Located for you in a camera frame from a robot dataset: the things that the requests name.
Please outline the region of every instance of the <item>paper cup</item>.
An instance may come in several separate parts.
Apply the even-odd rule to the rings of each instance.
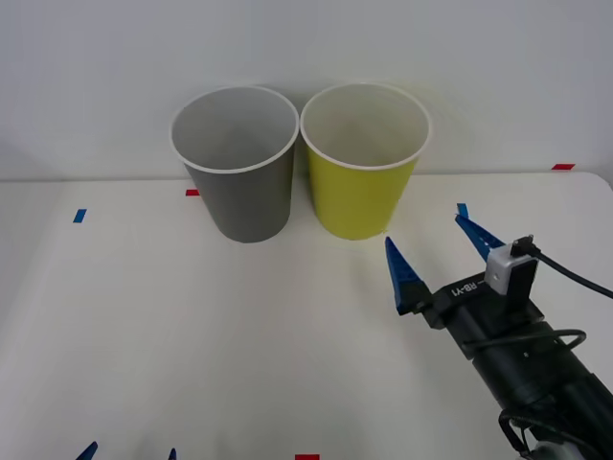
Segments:
[[[363,240],[385,231],[432,122],[404,91],[355,83],[315,95],[301,131],[317,217],[333,235]]]
[[[296,108],[258,86],[222,88],[189,103],[170,141],[219,231],[261,242],[289,219]]]

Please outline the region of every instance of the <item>white table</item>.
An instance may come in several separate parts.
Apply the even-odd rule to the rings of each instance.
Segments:
[[[383,236],[343,241],[297,179],[275,238],[228,241],[189,181],[0,184],[0,449],[98,460],[512,459],[447,332],[396,314]],[[416,176],[389,235],[435,290],[503,241],[613,286],[613,192],[572,173]],[[86,208],[83,223],[73,223]],[[533,300],[609,387],[613,302],[542,265]]]

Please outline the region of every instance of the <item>cup rim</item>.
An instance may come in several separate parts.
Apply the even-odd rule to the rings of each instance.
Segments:
[[[218,170],[215,168],[206,168],[204,166],[200,166],[200,165],[196,165],[194,162],[188,160],[187,158],[185,158],[180,152],[179,150],[176,148],[176,146],[174,145],[174,142],[172,141],[172,131],[174,129],[174,125],[176,124],[176,121],[179,117],[179,115],[181,114],[181,112],[183,112],[183,110],[188,107],[189,105],[191,105],[192,103],[195,103],[198,99],[200,98],[204,98],[206,96],[209,96],[211,94],[220,92],[220,91],[226,91],[228,89],[244,89],[244,88],[248,88],[248,89],[257,89],[260,91],[265,91],[267,93],[270,93],[274,96],[277,96],[278,98],[281,98],[282,101],[284,101],[289,108],[291,109],[293,115],[294,115],[294,133],[291,135],[291,138],[289,139],[289,142],[282,148],[280,149],[277,153],[275,153],[273,156],[271,156],[270,158],[267,158],[263,161],[261,161],[260,163],[256,163],[255,165],[251,165],[251,166],[246,166],[244,168],[235,168],[233,170]],[[296,109],[295,105],[283,94],[274,91],[272,89],[269,88],[265,88],[263,86],[257,86],[255,84],[247,84],[247,85],[238,85],[238,86],[222,86],[220,88],[214,89],[213,91],[207,91],[206,93],[202,93],[198,96],[196,96],[195,98],[192,98],[190,101],[188,101],[187,103],[183,104],[183,106],[178,109],[174,116],[172,117],[172,123],[170,124],[170,130],[169,130],[169,137],[170,137],[170,145],[172,146],[172,149],[174,150],[174,153],[179,157],[179,159],[181,160],[181,162],[183,162],[183,164],[185,164],[186,166],[189,166],[190,168],[194,168],[195,170],[198,171],[202,171],[203,173],[211,173],[211,174],[237,174],[237,173],[247,173],[249,171],[253,171],[253,170],[258,170],[259,168],[263,168],[266,165],[269,165],[270,163],[272,163],[273,161],[281,158],[284,153],[286,153],[291,146],[296,142],[296,138],[298,137],[298,133],[300,132],[300,115],[298,114],[298,110]]]
[[[357,85],[365,85],[365,86],[376,86],[379,88],[384,88],[387,89],[389,91],[393,91],[398,93],[400,96],[402,96],[405,99],[410,100],[412,103],[414,103],[423,113],[423,115],[425,116],[426,119],[426,124],[428,126],[428,134],[426,135],[425,140],[423,141],[423,144],[421,145],[421,147],[418,149],[418,151],[416,151],[415,153],[413,153],[411,156],[404,158],[403,160],[397,161],[396,163],[390,163],[389,165],[381,165],[381,166],[360,166],[360,165],[352,165],[351,163],[345,163],[343,161],[337,160],[335,158],[332,158],[331,156],[326,155],[325,153],[323,153],[322,151],[320,151],[319,149],[317,149],[315,147],[315,145],[311,142],[310,139],[308,139],[308,136],[306,134],[306,130],[305,130],[305,114],[307,113],[307,110],[309,108],[309,106],[313,103],[313,101],[315,101],[317,98],[321,97],[322,95],[333,91],[335,89],[339,89],[345,86],[357,86]],[[399,166],[405,165],[407,163],[412,162],[413,160],[418,159],[418,157],[421,155],[421,153],[428,147],[428,145],[430,144],[430,141],[432,139],[432,133],[433,133],[433,125],[432,125],[432,117],[430,116],[430,112],[428,112],[428,110],[425,108],[425,106],[420,102],[420,100],[418,100],[415,96],[413,96],[412,94],[409,94],[408,92],[393,86],[391,84],[387,84],[387,83],[379,83],[376,81],[358,81],[355,83],[341,83],[341,84],[336,84],[334,86],[331,86],[330,88],[326,88],[323,91],[320,91],[319,93],[315,94],[312,98],[310,98],[310,100],[306,103],[305,107],[303,108],[303,111],[301,113],[300,116],[300,132],[303,135],[303,139],[305,139],[306,144],[315,152],[317,153],[319,156],[321,156],[322,158],[324,158],[325,160],[330,161],[330,163],[334,163],[335,165],[338,165],[340,167],[343,168],[347,168],[350,170],[360,170],[360,171],[384,171],[384,170],[391,170],[393,168],[397,168]]]

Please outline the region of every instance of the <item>red tape marker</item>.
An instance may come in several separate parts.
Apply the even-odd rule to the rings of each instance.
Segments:
[[[557,163],[552,171],[570,171],[575,167],[575,163]]]

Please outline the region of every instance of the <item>white wall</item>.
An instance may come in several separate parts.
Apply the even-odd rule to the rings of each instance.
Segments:
[[[3,0],[0,178],[185,175],[168,125],[198,93],[301,108],[360,80],[431,107],[423,172],[613,178],[612,23],[610,0]]]

